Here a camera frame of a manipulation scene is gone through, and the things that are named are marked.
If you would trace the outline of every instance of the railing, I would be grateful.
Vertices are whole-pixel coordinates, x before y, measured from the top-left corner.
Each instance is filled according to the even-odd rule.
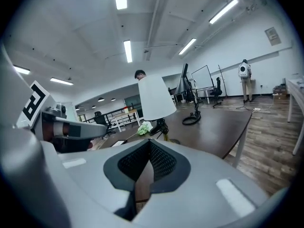
[[[130,105],[128,106],[128,109],[140,109],[142,107],[142,104],[135,104],[135,105]],[[103,116],[105,117],[105,121],[107,124],[111,123],[111,128],[116,128],[116,120],[115,120],[115,116],[120,115],[121,113],[124,113],[124,108],[120,108],[111,112],[108,112],[106,114],[103,114]],[[121,125],[123,124],[123,122],[125,122],[125,125],[132,123],[132,120],[136,121],[136,116],[135,113],[133,113],[132,115],[128,115],[126,117],[123,118],[118,118],[118,124]],[[86,123],[95,123],[95,117],[88,119],[85,121]]]

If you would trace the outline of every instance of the white stripe pad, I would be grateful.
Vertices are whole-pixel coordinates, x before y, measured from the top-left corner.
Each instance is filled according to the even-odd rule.
[[[83,165],[86,163],[86,160],[84,158],[79,158],[79,159],[73,159],[73,160],[69,160],[66,162],[63,162],[63,166],[68,169],[74,166],[78,166],[78,165]]]
[[[221,179],[217,181],[216,185],[239,217],[244,217],[256,209],[229,179]]]

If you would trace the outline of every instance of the black mesh panel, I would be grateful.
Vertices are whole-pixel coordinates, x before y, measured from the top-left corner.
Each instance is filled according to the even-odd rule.
[[[149,160],[149,142],[118,162],[118,168],[133,181],[137,181]]]
[[[150,162],[154,170],[154,181],[167,176],[175,169],[176,159],[150,142]]]

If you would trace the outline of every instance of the person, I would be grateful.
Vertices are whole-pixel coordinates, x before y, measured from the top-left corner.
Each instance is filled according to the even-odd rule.
[[[138,81],[139,81],[139,80],[141,80],[142,78],[144,78],[146,76],[147,75],[146,75],[146,73],[143,70],[137,70],[135,72],[134,78],[138,79]]]
[[[173,94],[172,94],[172,91],[171,91],[171,89],[170,89],[170,88],[168,88],[168,91],[169,91],[170,95],[173,95]]]
[[[248,77],[242,77],[242,86],[243,86],[243,94],[244,94],[244,104],[248,100],[246,93],[246,86],[249,94],[249,102],[252,102],[252,90],[251,90],[251,66],[248,64],[247,60],[244,59],[242,64],[238,67],[238,71],[240,71],[241,66],[244,66],[248,70]]]

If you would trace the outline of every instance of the whiteboard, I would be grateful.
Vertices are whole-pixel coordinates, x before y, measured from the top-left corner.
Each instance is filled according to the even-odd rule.
[[[197,89],[213,86],[207,65],[192,73],[192,78]]]

